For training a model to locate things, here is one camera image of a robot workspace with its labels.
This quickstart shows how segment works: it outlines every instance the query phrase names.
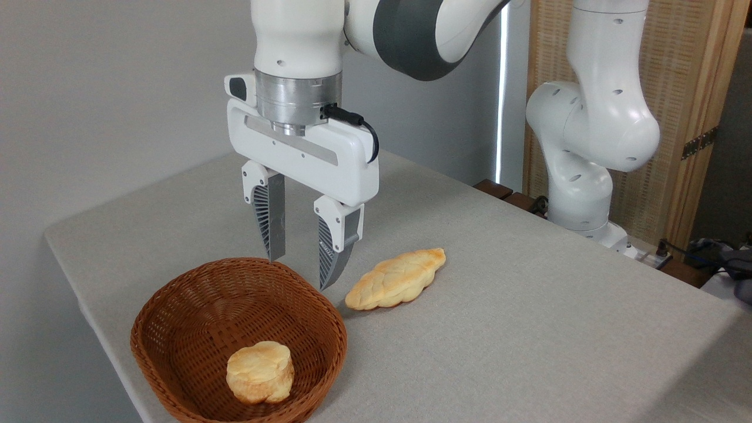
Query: cable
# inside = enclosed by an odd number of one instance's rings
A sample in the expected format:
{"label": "cable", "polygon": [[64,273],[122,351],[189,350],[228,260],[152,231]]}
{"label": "cable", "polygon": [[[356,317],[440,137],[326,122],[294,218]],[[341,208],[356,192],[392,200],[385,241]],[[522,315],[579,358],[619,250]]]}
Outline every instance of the cable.
{"label": "cable", "polygon": [[376,157],[378,157],[378,135],[376,135],[376,130],[373,126],[369,125],[368,122],[365,120],[363,121],[363,126],[371,133],[371,136],[374,139],[374,150],[371,154],[371,159],[368,161],[369,163],[376,160]]}
{"label": "cable", "polygon": [[337,103],[335,103],[321,108],[321,118],[323,119],[325,117],[331,117],[332,119],[347,122],[354,126],[365,126],[365,128],[371,133],[371,137],[374,139],[373,152],[371,153],[371,159],[368,163],[376,160],[376,157],[378,157],[378,136],[376,135],[376,130],[373,126],[369,125],[363,116],[344,110],[343,108],[338,107]]}
{"label": "cable", "polygon": [[[747,270],[747,269],[740,269],[740,268],[738,268],[738,267],[734,267],[734,266],[729,266],[729,265],[728,265],[728,262],[729,262],[729,261],[731,261],[731,260],[728,260],[728,261],[727,261],[727,262],[725,262],[725,263],[719,263],[719,262],[717,262],[717,261],[715,261],[715,260],[708,260],[708,259],[702,258],[702,257],[700,257],[700,256],[696,256],[695,254],[692,254],[692,253],[690,253],[689,251],[685,251],[685,250],[683,250],[683,249],[681,249],[681,248],[677,247],[676,245],[673,245],[673,244],[672,244],[671,242],[669,242],[669,241],[668,241],[667,239],[665,239],[665,238],[664,238],[664,239],[661,239],[660,241],[661,241],[662,243],[666,244],[667,246],[671,247],[672,249],[674,249],[674,250],[676,250],[676,251],[678,251],[678,252],[680,252],[680,253],[684,254],[684,256],[686,256],[686,257],[689,257],[689,258],[691,258],[691,259],[694,259],[694,260],[697,260],[697,261],[699,261],[699,262],[702,262],[702,263],[706,263],[706,264],[709,264],[709,265],[711,265],[711,266],[716,266],[716,267],[723,267],[724,269],[728,269],[728,270],[733,270],[734,272],[740,272],[740,273],[742,273],[742,274],[747,274],[747,273],[749,273],[749,270]],[[749,260],[744,260],[744,259],[736,259],[736,260],[739,260],[739,261],[749,261]]]}

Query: bread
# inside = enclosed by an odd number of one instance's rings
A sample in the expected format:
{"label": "bread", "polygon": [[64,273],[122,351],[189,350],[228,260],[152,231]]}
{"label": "bread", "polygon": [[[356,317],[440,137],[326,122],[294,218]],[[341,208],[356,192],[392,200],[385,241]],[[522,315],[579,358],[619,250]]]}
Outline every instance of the bread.
{"label": "bread", "polygon": [[294,377],[290,349],[274,341],[241,348],[227,361],[227,385],[247,405],[285,400]]}
{"label": "bread", "polygon": [[382,261],[363,275],[344,298],[347,307],[370,310],[375,307],[394,307],[412,301],[433,282],[436,270],[444,265],[447,256],[442,248],[418,250]]}

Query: wicker basket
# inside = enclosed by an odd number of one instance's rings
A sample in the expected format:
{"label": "wicker basket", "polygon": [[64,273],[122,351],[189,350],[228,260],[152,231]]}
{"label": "wicker basket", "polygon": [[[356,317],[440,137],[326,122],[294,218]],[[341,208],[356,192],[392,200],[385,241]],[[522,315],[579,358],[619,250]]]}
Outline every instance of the wicker basket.
{"label": "wicker basket", "polygon": [[[290,348],[295,381],[282,403],[246,406],[227,386],[227,360],[264,340]],[[334,306],[287,266],[229,258],[159,289],[133,324],[131,350],[179,421],[298,422],[313,414],[337,378],[347,333]]]}

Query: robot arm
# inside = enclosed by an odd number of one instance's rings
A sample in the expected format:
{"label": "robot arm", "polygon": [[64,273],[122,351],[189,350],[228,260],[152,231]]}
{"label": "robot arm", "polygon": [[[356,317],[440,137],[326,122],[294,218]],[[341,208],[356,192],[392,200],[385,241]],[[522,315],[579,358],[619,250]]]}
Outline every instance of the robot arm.
{"label": "robot arm", "polygon": [[628,242],[608,222],[613,183],[607,169],[643,166],[660,139],[638,74],[647,5],[575,0],[567,58],[580,83],[543,84],[527,105],[548,170],[548,220],[619,252]]}
{"label": "robot arm", "polygon": [[350,0],[344,32],[356,51],[420,81],[456,68],[509,0]]}
{"label": "robot arm", "polygon": [[234,97],[227,117],[233,148],[249,159],[244,198],[270,260],[285,254],[285,177],[323,194],[314,203],[321,289],[341,274],[362,238],[365,202],[378,192],[375,133],[338,107],[345,36],[356,50],[430,81],[459,65],[507,1],[250,1],[255,72],[225,79]]}

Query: gray fabric tablecloth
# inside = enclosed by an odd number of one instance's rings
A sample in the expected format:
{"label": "gray fabric tablecloth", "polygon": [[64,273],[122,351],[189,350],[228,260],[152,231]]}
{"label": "gray fabric tablecloth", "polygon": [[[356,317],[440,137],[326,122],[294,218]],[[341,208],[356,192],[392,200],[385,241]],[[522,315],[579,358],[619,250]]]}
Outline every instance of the gray fabric tablecloth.
{"label": "gray fabric tablecloth", "polygon": [[[752,318],[700,290],[389,153],[364,239],[325,291],[347,361],[312,422],[752,421]],[[51,227],[47,240],[144,421],[174,421],[129,348],[177,275],[263,257],[230,155]],[[287,181],[287,255],[317,284],[318,193]],[[376,263],[443,247],[416,301],[352,312]]]}

